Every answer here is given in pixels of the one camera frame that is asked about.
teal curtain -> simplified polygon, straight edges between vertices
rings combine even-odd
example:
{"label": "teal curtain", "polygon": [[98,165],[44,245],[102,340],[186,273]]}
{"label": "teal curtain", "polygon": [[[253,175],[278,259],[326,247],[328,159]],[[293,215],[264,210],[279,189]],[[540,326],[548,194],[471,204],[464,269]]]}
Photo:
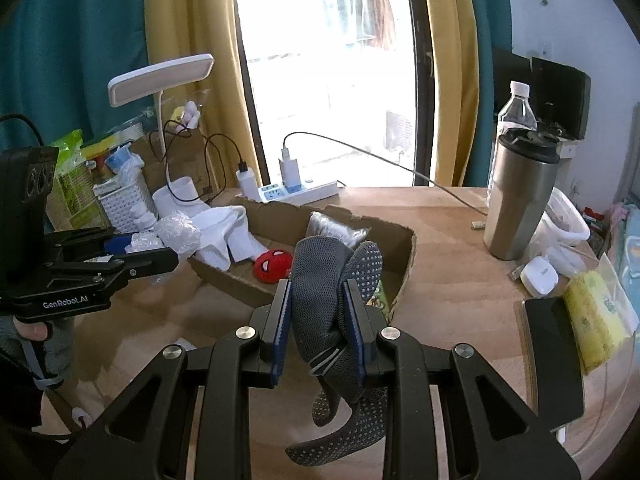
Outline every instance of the teal curtain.
{"label": "teal curtain", "polygon": [[466,167],[465,186],[486,186],[494,127],[494,62],[492,48],[511,51],[511,1],[472,0],[478,30],[480,100],[476,134]]}
{"label": "teal curtain", "polygon": [[[29,116],[45,142],[81,128],[85,142],[153,104],[111,108],[108,81],[146,66],[144,0],[21,0],[0,30],[0,114]],[[0,150],[35,143],[0,123]]]}

window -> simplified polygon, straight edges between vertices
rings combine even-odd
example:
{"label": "window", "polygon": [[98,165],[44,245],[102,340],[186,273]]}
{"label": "window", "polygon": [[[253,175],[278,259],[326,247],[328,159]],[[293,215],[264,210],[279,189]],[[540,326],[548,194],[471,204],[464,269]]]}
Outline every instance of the window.
{"label": "window", "polygon": [[[245,91],[266,182],[280,180],[282,139],[295,131],[342,140],[428,174],[433,105],[428,118],[430,107],[421,101],[431,67],[424,70],[422,51],[431,50],[431,41],[427,27],[417,30],[415,0],[236,1]],[[425,0],[420,8],[426,14]],[[292,136],[287,147],[301,176],[316,182],[414,183],[411,173],[328,140]]]}

black tumbler lid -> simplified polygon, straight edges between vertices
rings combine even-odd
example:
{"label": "black tumbler lid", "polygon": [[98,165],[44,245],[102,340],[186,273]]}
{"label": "black tumbler lid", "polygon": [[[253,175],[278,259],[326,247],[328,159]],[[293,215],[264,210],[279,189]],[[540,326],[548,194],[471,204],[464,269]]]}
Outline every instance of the black tumbler lid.
{"label": "black tumbler lid", "polygon": [[547,132],[509,128],[498,137],[498,142],[507,150],[538,162],[546,162],[547,164],[560,162],[560,155],[557,151],[559,139]]}

white lamp head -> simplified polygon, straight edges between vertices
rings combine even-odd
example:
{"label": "white lamp head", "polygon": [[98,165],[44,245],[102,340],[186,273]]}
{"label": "white lamp head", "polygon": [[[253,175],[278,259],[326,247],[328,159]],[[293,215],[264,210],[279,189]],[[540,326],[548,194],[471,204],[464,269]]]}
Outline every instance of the white lamp head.
{"label": "white lamp head", "polygon": [[211,54],[181,57],[145,66],[114,77],[107,85],[111,107],[206,78],[213,67]]}

curtain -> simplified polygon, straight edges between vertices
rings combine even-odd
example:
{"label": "curtain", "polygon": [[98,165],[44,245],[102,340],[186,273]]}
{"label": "curtain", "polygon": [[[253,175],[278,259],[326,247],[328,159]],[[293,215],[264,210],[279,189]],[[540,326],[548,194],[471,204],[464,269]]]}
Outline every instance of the curtain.
{"label": "curtain", "polygon": [[436,77],[435,179],[460,186],[476,130],[478,40],[471,0],[427,0]]}
{"label": "curtain", "polygon": [[[21,0],[0,29],[0,114],[27,115],[47,143],[76,128],[101,140],[153,105],[111,108],[107,94],[147,64],[143,0]],[[20,121],[0,124],[0,150],[34,143]]]}
{"label": "curtain", "polygon": [[[206,80],[170,93],[183,98],[195,89],[212,89],[202,109],[204,131],[209,135],[222,133],[235,140],[260,185],[244,100],[234,0],[145,0],[145,27],[150,63],[206,52],[213,54],[214,66]],[[219,139],[216,139],[216,144],[223,154],[226,179],[232,186],[238,169],[238,156],[228,142]],[[176,145],[179,143],[184,150],[195,149],[193,144],[189,148],[182,140]],[[219,181],[220,169],[216,168]]]}
{"label": "curtain", "polygon": [[492,49],[511,51],[510,0],[472,0],[478,28],[480,101],[478,123],[466,169],[465,186],[484,187],[492,158],[494,125],[494,62]]}

